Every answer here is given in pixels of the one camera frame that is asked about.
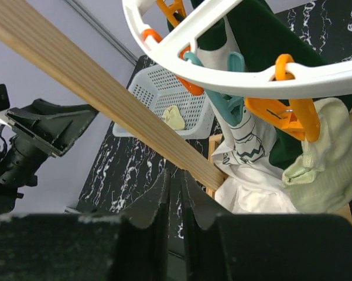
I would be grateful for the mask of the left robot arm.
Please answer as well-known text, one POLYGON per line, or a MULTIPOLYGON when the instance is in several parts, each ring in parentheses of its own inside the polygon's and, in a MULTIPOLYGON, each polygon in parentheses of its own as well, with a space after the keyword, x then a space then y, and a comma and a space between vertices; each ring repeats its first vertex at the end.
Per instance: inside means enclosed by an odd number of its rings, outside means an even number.
POLYGON ((88 104, 61 106, 42 99, 7 110, 14 136, 0 146, 0 214, 11 212, 23 198, 19 188, 37 186, 41 165, 64 156, 97 114, 88 104))

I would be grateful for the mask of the cream sock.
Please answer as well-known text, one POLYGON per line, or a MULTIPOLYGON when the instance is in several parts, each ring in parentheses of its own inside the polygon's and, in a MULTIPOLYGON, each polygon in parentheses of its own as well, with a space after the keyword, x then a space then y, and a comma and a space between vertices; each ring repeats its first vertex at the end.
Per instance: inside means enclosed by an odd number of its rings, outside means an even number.
POLYGON ((162 115, 162 120, 173 130, 184 130, 186 124, 177 106, 172 105, 166 108, 162 115))
POLYGON ((352 200, 352 124, 338 98, 315 102, 317 141, 302 142, 302 154, 282 174, 284 192, 301 213, 334 213, 352 200))

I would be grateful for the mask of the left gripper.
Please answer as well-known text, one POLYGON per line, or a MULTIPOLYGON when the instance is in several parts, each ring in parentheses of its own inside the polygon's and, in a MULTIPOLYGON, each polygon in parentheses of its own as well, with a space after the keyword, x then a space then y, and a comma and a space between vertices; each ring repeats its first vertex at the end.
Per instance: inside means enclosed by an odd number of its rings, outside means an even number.
POLYGON ((98 111, 88 104, 61 106, 36 99, 6 116, 16 135, 3 144, 0 183, 5 187, 37 186, 36 172, 50 155, 63 156, 90 126, 98 111))

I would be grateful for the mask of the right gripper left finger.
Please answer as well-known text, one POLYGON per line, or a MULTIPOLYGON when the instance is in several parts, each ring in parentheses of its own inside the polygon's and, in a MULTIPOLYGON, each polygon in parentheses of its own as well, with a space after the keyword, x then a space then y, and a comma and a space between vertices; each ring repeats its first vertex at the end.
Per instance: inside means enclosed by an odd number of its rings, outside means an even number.
POLYGON ((165 280, 170 172, 119 214, 0 215, 0 280, 165 280))

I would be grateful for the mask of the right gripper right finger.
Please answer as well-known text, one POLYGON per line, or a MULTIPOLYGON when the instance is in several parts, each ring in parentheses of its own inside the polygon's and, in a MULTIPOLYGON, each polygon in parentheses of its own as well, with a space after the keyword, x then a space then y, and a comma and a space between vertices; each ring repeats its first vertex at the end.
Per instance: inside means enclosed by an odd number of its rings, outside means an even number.
POLYGON ((180 174, 188 280, 352 280, 352 225, 331 214, 232 214, 180 174))

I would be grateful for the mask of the white round clip hanger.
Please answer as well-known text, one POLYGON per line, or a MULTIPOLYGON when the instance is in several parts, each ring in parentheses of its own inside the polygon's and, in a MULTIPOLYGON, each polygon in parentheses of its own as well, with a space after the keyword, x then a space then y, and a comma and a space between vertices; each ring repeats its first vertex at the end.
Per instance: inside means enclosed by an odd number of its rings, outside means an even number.
POLYGON ((142 51, 194 85, 225 94, 279 100, 352 94, 352 60, 318 67, 287 63, 285 70, 294 78, 277 81, 274 65, 257 72, 229 70, 228 49, 214 52, 213 59, 207 58, 197 39, 240 5, 241 1, 204 1, 161 40, 144 36, 151 26, 143 16, 155 6, 155 1, 123 1, 122 9, 131 35, 142 51))

